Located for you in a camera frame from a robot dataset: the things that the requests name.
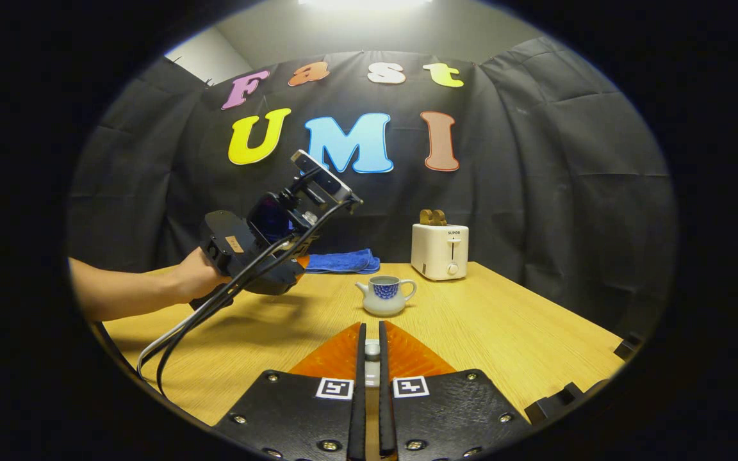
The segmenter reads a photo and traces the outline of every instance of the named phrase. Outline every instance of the label sticker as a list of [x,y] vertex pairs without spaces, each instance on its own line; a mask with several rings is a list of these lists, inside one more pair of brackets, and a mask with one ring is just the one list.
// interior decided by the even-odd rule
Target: label sticker
[[238,244],[238,239],[236,239],[235,236],[227,237],[226,243],[228,243],[229,246],[232,247],[232,251],[235,251],[235,253],[243,253],[243,248],[241,248],[241,245]]
[[425,397],[429,394],[429,388],[425,385],[425,377],[411,376],[407,378],[395,378],[392,380],[392,389],[395,397]]
[[355,381],[351,379],[321,378],[316,397],[351,400]]

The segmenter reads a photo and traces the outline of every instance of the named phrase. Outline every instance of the wooden table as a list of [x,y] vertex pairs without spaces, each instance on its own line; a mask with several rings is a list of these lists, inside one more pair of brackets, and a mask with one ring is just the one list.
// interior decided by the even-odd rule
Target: wooden table
[[[618,336],[477,263],[469,263],[463,280],[427,280],[406,263],[382,264],[378,274],[418,283],[406,309],[388,320],[456,370],[483,370],[521,412],[569,382],[585,391],[623,365],[613,353]],[[289,370],[355,321],[366,323],[367,338],[378,338],[383,319],[363,310],[354,286],[369,277],[307,274],[287,295],[238,295],[176,348],[164,372],[167,396],[214,425],[261,371]],[[179,304],[104,326],[135,365],[142,348],[191,312]],[[145,375],[155,376],[157,364],[158,357]],[[366,397],[367,455],[377,453],[375,392]]]

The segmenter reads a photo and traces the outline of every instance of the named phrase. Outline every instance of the human arm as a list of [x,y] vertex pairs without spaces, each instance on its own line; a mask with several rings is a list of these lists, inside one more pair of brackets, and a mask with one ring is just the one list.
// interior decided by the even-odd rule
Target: human arm
[[229,282],[201,248],[175,268],[160,273],[105,271],[71,257],[70,274],[79,304],[90,321],[115,320],[188,303]]

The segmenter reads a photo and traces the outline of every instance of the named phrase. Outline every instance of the teapot spout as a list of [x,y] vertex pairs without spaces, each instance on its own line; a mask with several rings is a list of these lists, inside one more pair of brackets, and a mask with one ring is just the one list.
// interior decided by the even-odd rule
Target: teapot spout
[[369,293],[369,287],[366,285],[363,285],[363,283],[356,281],[355,286],[357,286],[357,288],[360,289],[361,293],[363,293],[364,296],[366,296]]

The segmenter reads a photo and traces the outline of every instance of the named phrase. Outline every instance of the blue towel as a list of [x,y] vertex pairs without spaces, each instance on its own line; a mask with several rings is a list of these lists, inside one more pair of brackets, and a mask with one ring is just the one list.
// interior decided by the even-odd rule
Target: blue towel
[[374,274],[381,269],[380,257],[372,256],[369,248],[352,253],[310,254],[307,273],[326,274],[330,272],[346,274]]

